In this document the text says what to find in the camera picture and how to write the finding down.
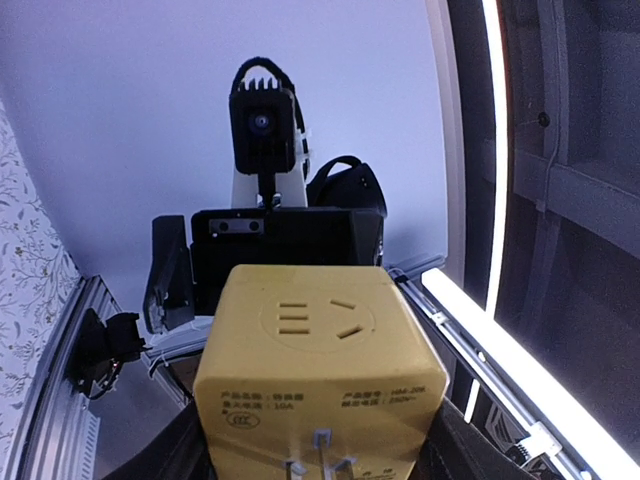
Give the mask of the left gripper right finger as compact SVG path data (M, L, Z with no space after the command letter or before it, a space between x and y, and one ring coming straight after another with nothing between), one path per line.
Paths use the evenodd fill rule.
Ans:
M444 398L414 467L415 479L534 479L500 453Z

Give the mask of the yellow cube socket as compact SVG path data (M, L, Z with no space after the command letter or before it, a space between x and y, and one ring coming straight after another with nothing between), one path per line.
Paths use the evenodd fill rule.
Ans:
M448 383L384 269L239 265L194 397L220 479L407 479Z

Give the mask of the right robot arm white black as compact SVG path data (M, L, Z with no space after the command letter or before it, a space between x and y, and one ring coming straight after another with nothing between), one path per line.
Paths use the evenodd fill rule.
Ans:
M350 155L319 169L306 208L202 210L152 222L142 312L162 334L214 314L231 270L250 265L379 266L387 207L371 167Z

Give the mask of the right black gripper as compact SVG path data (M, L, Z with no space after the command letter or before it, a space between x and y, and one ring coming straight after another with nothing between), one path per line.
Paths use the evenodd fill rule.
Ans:
M231 270L241 264L380 266L384 220L360 208L203 210L191 217L189 251L185 218L159 216L143 299L147 330L163 334L195 313L214 314Z

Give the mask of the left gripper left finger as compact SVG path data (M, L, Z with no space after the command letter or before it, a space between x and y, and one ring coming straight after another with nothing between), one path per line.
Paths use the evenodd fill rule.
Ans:
M121 479L214 479L196 404L190 402L140 453L105 476Z

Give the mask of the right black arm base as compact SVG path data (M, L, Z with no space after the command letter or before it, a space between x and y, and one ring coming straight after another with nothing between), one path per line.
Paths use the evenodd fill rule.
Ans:
M133 312L120 312L106 320L93 308L84 313L67 374L89 401L111 391L124 365L138 361L146 350L138 320L139 315Z

